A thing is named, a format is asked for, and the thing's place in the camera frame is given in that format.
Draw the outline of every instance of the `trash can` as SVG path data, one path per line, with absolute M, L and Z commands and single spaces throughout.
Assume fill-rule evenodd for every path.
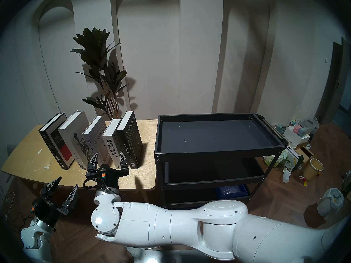
M 318 159 L 311 158 L 308 165 L 305 166 L 304 177 L 311 181 L 313 180 L 319 172 L 324 169 L 322 162 Z
M 323 197 L 320 199 L 320 202 L 317 205 L 318 214 L 322 217 L 328 215 L 332 210 L 335 210 L 335 213 L 344 204 L 344 197 L 337 188 L 328 189 Z

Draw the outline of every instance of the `cable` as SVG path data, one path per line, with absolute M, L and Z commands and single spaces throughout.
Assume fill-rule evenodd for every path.
M 7 198 L 7 195 L 6 195 L 6 202 L 11 204 L 10 209 L 8 210 L 8 213 L 6 214 L 8 216 L 8 214 L 11 211 L 11 208 L 12 208 L 12 205 L 13 205 L 13 199 L 15 199 L 16 192 L 10 192 L 10 193 L 8 192 L 7 194 L 13 194 L 12 201 L 10 201 L 10 199 Z
M 83 183 L 83 188 L 85 188 L 85 189 L 92 189 L 92 188 L 96 188 L 97 186 L 95 186 L 95 185 L 92 185 L 91 187 L 86 187 L 85 186 L 85 183 L 86 182 L 88 182 L 89 180 L 88 179 L 85 179 L 85 181 L 84 181 L 84 183 Z
M 121 194 L 118 194 L 118 193 L 116 193 L 116 192 L 114 192 L 112 189 L 110 189 L 107 185 L 106 185 L 106 183 L 105 183 L 105 180 L 103 179 L 103 184 L 105 185 L 105 187 L 109 190 L 109 191 L 111 191 L 112 193 L 114 193 L 114 194 L 116 194 L 116 195 L 118 195 L 118 196 L 124 196 L 125 194 L 123 194 L 123 193 L 121 193 Z

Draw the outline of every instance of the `white box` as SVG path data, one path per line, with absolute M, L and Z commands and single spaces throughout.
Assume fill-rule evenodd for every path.
M 284 132 L 284 137 L 288 139 L 295 147 L 309 140 L 310 135 L 299 137 L 297 134 L 293 132 L 293 130 L 294 130 L 294 126 L 288 126 Z
M 298 163 L 300 155 L 297 152 L 295 152 L 294 149 L 290 146 L 288 146 L 286 150 L 288 151 L 288 156 L 286 157 L 285 167 L 289 171 L 292 171 Z

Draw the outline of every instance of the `plastic container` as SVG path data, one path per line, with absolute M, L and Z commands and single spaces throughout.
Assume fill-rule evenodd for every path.
M 231 199 L 247 196 L 248 192 L 244 185 L 233 185 L 228 187 L 215 188 L 218 199 Z
M 304 177 L 311 181 L 313 180 L 319 172 L 324 169 L 322 162 L 318 159 L 311 158 L 308 165 L 305 166 Z
M 302 120 L 296 121 L 293 132 L 302 138 L 305 135 L 309 135 L 312 129 L 313 120 L 304 118 Z
M 317 130 L 319 129 L 319 123 L 318 123 L 316 117 L 313 118 L 312 122 L 313 122 L 313 128 L 312 128 L 310 134 L 314 135 L 317 132 Z

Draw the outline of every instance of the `hardcover book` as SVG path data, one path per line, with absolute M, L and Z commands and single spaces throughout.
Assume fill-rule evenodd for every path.
M 126 157 L 130 168 L 139 168 L 142 142 L 134 111 L 127 111 L 124 114 L 117 127 L 116 135 L 120 144 L 120 150 Z
M 52 155 L 64 170 L 68 170 L 74 160 L 72 153 L 57 130 L 66 120 L 65 113 L 57 113 L 39 130 Z
M 93 157 L 83 137 L 83 132 L 88 126 L 89 122 L 85 112 L 76 111 L 58 128 L 68 149 L 83 170 L 87 169 L 88 162 Z
M 121 168 L 121 158 L 119 150 L 119 141 L 117 140 L 116 128 L 121 120 L 113 119 L 108 124 L 105 132 L 103 133 L 103 140 L 110 154 L 112 161 L 117 169 Z
M 107 162 L 107 158 L 109 157 L 108 150 L 106 148 L 103 133 L 106 130 L 106 123 L 103 120 L 102 116 L 96 116 L 91 124 L 85 129 L 83 132 L 83 137 L 85 141 L 88 143 L 89 149 L 93 155 L 98 154 L 98 165 Z

